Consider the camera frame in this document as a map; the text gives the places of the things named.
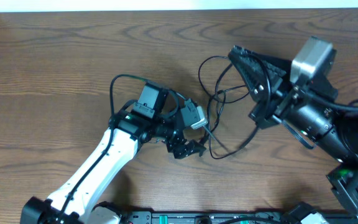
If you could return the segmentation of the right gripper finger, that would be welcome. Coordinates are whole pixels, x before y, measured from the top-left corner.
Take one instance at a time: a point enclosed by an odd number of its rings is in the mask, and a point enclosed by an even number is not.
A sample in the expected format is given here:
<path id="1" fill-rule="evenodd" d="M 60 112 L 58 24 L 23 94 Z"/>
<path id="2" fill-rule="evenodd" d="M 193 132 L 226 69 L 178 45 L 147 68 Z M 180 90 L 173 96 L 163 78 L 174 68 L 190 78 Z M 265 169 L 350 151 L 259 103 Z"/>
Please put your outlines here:
<path id="1" fill-rule="evenodd" d="M 247 50 L 247 49 L 245 49 L 245 52 L 249 55 L 253 55 L 253 56 L 261 59 L 264 62 L 272 64 L 275 67 L 278 67 L 279 69 L 284 70 L 287 73 L 290 73 L 291 60 L 273 57 L 273 56 L 269 56 L 269 55 L 258 54 L 254 51 Z"/>
<path id="2" fill-rule="evenodd" d="M 272 64 L 249 55 L 245 48 L 235 45 L 228 54 L 229 60 L 240 73 L 246 87 L 250 91 L 256 84 L 265 82 L 268 87 L 268 97 L 270 96 L 270 81 L 278 78 L 285 78 L 287 73 Z"/>

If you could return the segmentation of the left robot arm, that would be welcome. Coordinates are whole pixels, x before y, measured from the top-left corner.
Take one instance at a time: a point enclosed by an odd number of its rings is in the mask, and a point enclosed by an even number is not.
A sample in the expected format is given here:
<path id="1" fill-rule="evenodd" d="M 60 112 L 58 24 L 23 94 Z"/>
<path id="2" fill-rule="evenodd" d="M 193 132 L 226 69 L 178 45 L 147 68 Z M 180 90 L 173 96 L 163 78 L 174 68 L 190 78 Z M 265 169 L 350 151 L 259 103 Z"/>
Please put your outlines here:
<path id="1" fill-rule="evenodd" d="M 186 128 L 206 124 L 201 106 L 192 99 L 154 83 L 146 83 L 139 99 L 129 100 L 112 115 L 100 143 L 80 168 L 45 200 L 32 197 L 21 223 L 119 223 L 122 213 L 99 202 L 117 173 L 153 138 L 163 141 L 174 158 L 202 155 L 205 147 L 187 140 Z"/>

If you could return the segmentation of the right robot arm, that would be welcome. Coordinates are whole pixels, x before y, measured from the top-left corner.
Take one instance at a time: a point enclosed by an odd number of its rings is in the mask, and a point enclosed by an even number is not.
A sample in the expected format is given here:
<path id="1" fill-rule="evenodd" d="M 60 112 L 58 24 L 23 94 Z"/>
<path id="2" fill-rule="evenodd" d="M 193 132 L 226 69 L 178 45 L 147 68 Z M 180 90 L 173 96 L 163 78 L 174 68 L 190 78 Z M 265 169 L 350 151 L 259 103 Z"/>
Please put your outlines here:
<path id="1" fill-rule="evenodd" d="M 358 100 L 336 103 L 327 75 L 336 50 L 310 39 L 293 60 L 235 46 L 229 60 L 255 101 L 250 112 L 259 129 L 285 126 L 308 149 L 320 147 L 339 162 L 327 178 L 340 204 L 358 216 Z"/>

